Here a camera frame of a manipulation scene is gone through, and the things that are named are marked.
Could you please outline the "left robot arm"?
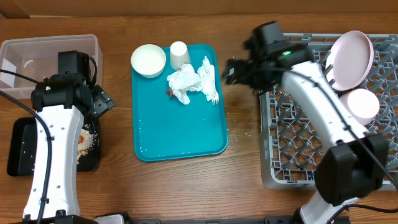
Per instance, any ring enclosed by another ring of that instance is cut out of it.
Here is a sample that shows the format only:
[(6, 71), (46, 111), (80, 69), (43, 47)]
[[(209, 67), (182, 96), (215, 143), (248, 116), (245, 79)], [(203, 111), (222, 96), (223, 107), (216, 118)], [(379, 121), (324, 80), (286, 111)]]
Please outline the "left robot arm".
[(95, 60), (79, 51), (58, 53), (58, 72), (31, 94), (37, 127), (34, 176), (24, 223), (81, 220), (76, 194), (78, 141), (84, 125), (114, 107), (96, 84)]

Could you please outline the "white napkin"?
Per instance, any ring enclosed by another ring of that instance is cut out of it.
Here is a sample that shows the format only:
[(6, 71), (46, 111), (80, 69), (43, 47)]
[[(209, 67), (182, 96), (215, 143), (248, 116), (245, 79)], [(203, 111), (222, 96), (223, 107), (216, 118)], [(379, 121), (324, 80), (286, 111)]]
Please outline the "white napkin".
[(207, 56), (204, 57), (202, 66), (197, 71), (191, 64), (183, 64), (176, 72), (167, 77), (167, 81), (169, 89), (183, 105), (190, 103), (188, 91), (202, 92), (207, 101), (211, 101), (217, 92), (215, 67)]

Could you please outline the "black tray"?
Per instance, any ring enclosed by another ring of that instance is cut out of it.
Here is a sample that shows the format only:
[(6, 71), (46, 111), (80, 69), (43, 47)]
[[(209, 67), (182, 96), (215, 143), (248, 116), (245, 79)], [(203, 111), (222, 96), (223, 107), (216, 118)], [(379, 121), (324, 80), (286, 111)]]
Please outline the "black tray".
[[(100, 158), (100, 124), (94, 120), (88, 124), (97, 133), (93, 149), (81, 156), (77, 164), (78, 172), (94, 171)], [(34, 118), (20, 118), (13, 126), (7, 173), (10, 176), (27, 176), (34, 173), (37, 146), (37, 127)]]

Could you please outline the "white round plate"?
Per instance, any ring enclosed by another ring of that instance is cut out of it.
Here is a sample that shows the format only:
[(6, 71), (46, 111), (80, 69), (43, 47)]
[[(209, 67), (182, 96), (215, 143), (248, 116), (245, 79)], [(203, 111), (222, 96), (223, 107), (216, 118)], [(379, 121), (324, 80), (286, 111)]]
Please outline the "white round plate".
[(374, 48), (366, 34), (352, 30), (343, 34), (333, 44), (325, 68), (332, 66), (326, 74), (331, 87), (345, 91), (358, 86), (368, 75), (374, 59)]

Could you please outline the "white paper cup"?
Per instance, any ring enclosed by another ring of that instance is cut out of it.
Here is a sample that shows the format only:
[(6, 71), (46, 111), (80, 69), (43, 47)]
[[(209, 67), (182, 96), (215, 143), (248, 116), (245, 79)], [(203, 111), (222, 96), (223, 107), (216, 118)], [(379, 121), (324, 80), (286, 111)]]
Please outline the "white paper cup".
[(187, 45), (182, 41), (176, 41), (170, 46), (170, 65), (178, 70), (183, 64), (191, 64)]

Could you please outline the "peanuts and rice pile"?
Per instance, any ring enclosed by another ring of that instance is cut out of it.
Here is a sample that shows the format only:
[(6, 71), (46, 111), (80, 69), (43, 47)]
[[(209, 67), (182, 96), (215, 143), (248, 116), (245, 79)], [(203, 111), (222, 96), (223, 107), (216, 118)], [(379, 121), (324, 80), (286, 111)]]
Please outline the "peanuts and rice pile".
[(98, 134), (91, 130), (90, 126), (86, 124), (82, 127), (80, 135), (83, 136), (84, 141), (81, 144), (78, 143), (77, 164), (80, 163), (79, 160), (81, 156), (86, 156), (89, 151), (93, 149)]

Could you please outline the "orange carrot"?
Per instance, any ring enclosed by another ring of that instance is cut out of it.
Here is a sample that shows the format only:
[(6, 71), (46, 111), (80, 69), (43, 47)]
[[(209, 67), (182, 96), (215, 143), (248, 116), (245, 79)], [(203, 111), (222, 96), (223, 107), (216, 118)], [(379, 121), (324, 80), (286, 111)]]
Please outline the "orange carrot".
[(81, 144), (83, 141), (84, 141), (84, 138), (83, 138), (83, 136), (82, 136), (82, 135), (80, 135), (80, 136), (79, 136), (78, 143), (79, 143), (79, 144)]

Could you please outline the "clear plastic bin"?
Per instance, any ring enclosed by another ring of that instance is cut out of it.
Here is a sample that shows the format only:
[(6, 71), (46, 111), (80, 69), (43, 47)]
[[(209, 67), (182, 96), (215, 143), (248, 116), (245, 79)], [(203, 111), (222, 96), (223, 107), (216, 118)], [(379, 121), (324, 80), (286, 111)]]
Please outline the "clear plastic bin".
[(96, 60), (96, 84), (101, 85), (103, 54), (93, 34), (6, 40), (1, 46), (1, 68), (41, 82), (58, 73), (58, 53), (72, 50)]

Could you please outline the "red wrapper scrap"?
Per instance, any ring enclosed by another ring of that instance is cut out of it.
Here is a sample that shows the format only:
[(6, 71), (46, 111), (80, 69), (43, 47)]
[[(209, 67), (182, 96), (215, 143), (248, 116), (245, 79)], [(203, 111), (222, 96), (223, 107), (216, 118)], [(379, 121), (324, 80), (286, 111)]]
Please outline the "red wrapper scrap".
[(168, 89), (166, 91), (166, 94), (170, 97), (170, 98), (176, 98), (176, 96), (174, 95), (173, 91), (171, 89)]

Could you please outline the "white bowl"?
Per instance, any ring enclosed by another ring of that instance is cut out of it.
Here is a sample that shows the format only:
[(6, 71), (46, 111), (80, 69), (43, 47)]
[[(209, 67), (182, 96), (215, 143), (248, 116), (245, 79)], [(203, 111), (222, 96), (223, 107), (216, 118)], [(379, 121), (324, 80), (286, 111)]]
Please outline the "white bowl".
[(340, 101), (362, 125), (369, 124), (378, 114), (380, 103), (377, 96), (366, 89), (358, 88), (340, 97)]
[(145, 78), (158, 77), (165, 68), (166, 54), (162, 48), (154, 44), (138, 47), (131, 55), (131, 66)]

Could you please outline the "wooden handled fork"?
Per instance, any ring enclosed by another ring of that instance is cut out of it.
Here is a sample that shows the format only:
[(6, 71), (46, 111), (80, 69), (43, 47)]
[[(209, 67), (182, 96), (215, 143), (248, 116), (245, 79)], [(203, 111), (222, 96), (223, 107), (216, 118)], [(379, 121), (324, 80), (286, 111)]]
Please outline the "wooden handled fork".
[(220, 100), (219, 99), (219, 94), (218, 94), (218, 92), (216, 92), (214, 97), (213, 97), (213, 99), (211, 100), (211, 102), (212, 102), (213, 105), (217, 105), (219, 103), (219, 100)]

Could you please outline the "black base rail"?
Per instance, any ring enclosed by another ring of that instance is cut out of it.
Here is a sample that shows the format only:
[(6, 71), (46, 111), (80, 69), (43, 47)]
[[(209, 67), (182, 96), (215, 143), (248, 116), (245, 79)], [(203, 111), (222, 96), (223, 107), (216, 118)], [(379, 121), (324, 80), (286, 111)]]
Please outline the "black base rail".
[(99, 224), (296, 224), (295, 216), (268, 216), (265, 218), (233, 218), (209, 220), (133, 219), (128, 213), (109, 213), (94, 219)]

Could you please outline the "teal serving tray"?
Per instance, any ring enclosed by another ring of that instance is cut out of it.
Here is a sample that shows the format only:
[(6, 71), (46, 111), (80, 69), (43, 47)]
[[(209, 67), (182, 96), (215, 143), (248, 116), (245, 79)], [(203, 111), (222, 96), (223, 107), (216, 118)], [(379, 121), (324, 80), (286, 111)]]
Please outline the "teal serving tray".
[(213, 105), (203, 93), (189, 91), (183, 105), (166, 94), (167, 64), (155, 78), (131, 71), (134, 152), (145, 162), (221, 154), (228, 145), (223, 97)]

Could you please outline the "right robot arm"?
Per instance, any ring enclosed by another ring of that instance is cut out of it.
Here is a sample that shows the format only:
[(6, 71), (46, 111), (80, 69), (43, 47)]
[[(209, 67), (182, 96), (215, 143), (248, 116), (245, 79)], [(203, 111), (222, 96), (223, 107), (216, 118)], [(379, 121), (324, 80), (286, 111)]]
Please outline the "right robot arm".
[(343, 223), (341, 212), (358, 206), (382, 186), (389, 143), (370, 133), (339, 100), (307, 44), (284, 40), (275, 21), (256, 27), (244, 47), (247, 60), (229, 59), (227, 84), (248, 85), (260, 93), (275, 85), (298, 103), (317, 132), (326, 153), (313, 175), (316, 191), (287, 223)]

